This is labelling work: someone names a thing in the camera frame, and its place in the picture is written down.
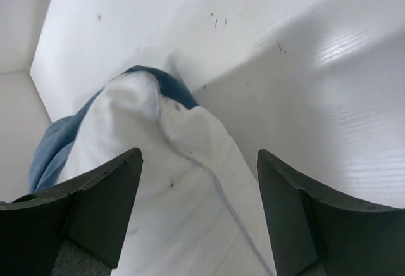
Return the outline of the white pillow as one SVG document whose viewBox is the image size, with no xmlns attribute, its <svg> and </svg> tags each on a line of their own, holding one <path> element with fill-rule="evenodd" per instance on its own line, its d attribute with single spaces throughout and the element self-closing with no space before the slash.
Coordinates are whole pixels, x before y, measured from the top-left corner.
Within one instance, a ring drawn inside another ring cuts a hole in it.
<svg viewBox="0 0 405 276">
<path fill-rule="evenodd" d="M 274 275 L 259 185 L 222 123 L 164 96 L 147 72 L 121 75 L 80 124 L 58 180 L 133 147 L 143 166 L 114 275 Z"/>
</svg>

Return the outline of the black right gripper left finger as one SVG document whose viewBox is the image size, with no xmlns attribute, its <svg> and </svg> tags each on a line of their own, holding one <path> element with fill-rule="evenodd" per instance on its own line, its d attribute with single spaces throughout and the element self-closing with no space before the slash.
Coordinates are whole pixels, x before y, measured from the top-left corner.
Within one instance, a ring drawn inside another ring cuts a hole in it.
<svg viewBox="0 0 405 276">
<path fill-rule="evenodd" d="M 142 172 L 133 148 L 44 191 L 1 203 L 2 275 L 110 275 Z"/>
</svg>

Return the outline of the blue fabric pillowcase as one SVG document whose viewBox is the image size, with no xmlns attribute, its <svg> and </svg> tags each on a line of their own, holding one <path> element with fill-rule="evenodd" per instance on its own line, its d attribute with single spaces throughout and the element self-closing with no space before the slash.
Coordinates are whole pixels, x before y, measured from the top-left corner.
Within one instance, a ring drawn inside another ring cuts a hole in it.
<svg viewBox="0 0 405 276">
<path fill-rule="evenodd" d="M 188 110 L 198 105 L 188 88 L 163 70 L 135 65 L 121 75 L 140 72 L 150 73 L 157 80 L 162 95 L 182 104 Z M 97 91 L 76 114 L 60 118 L 47 128 L 35 150 L 30 167 L 28 175 L 30 193 L 43 191 L 56 183 L 72 150 L 80 124 L 100 93 Z"/>
</svg>

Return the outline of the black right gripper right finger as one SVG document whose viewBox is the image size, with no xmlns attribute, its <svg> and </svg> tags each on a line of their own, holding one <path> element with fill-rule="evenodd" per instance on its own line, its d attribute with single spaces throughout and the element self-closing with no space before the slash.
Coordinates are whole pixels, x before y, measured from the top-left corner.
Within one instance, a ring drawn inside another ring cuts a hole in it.
<svg viewBox="0 0 405 276">
<path fill-rule="evenodd" d="M 339 192 L 264 149 L 257 173 L 278 275 L 404 274 L 404 210 Z"/>
</svg>

